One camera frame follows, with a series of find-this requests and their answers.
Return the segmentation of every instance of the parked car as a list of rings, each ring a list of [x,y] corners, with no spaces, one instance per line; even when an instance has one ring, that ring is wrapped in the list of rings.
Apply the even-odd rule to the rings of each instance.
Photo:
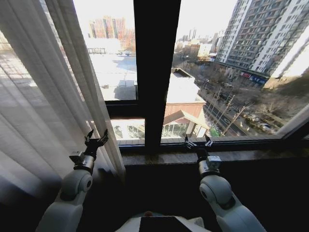
[[[267,123],[261,123],[260,127],[264,131],[271,131],[272,130],[271,126],[269,124],[267,124]]]
[[[250,119],[253,122],[258,122],[260,121],[260,117],[256,114],[248,114],[247,118]]]
[[[225,88],[232,88],[233,85],[231,85],[230,83],[224,83],[224,87],[225,87]]]

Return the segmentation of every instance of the sheer curtain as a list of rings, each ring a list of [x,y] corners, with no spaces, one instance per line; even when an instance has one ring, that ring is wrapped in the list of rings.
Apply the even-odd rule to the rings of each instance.
[[[61,4],[47,2],[55,30],[43,0],[1,1],[2,203],[14,201],[16,189],[43,197],[49,188],[59,187],[73,168],[70,153],[85,149],[84,135],[91,129],[96,137],[109,131],[108,142],[98,150],[94,178],[103,168],[124,179],[125,168],[73,3]]]

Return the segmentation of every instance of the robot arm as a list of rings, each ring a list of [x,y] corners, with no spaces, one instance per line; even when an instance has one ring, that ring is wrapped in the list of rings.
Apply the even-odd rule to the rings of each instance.
[[[45,211],[37,232],[74,232],[83,212],[87,191],[92,185],[92,172],[97,157],[97,149],[107,140],[107,130],[100,139],[90,139],[93,130],[85,137],[85,152],[70,156],[75,163],[74,170],[62,180],[61,190],[55,202]]]
[[[205,147],[213,142],[207,141]],[[222,231],[264,232],[266,231],[254,214],[241,204],[229,182],[220,176],[220,158],[209,156],[206,149],[185,139],[188,148],[197,154],[198,170],[201,175],[199,190],[212,207]]]

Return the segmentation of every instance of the window sill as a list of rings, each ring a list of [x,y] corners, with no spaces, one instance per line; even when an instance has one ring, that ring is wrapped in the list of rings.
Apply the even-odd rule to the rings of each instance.
[[[306,149],[298,150],[252,150],[252,151],[220,151],[210,152],[211,156],[219,156],[224,162],[228,161],[249,161],[282,158],[309,157]],[[196,163],[197,156],[193,152],[165,152],[156,155],[145,155],[138,153],[126,153],[122,155],[124,165],[157,165],[157,164],[182,164]]]

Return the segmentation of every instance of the small building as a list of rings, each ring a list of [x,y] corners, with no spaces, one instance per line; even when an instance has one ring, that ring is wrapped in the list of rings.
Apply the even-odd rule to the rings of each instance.
[[[190,47],[190,58],[197,58],[198,52],[199,52],[200,45],[199,44],[192,44]]]
[[[190,54],[190,51],[191,51],[191,46],[190,45],[185,45],[183,47],[183,54],[188,56]]]
[[[199,46],[197,57],[207,57],[211,50],[211,43],[202,43]]]
[[[194,80],[182,69],[171,70],[162,138],[199,138],[209,129],[203,111],[205,101],[198,96]],[[117,140],[145,138],[144,119],[112,120],[112,126]]]

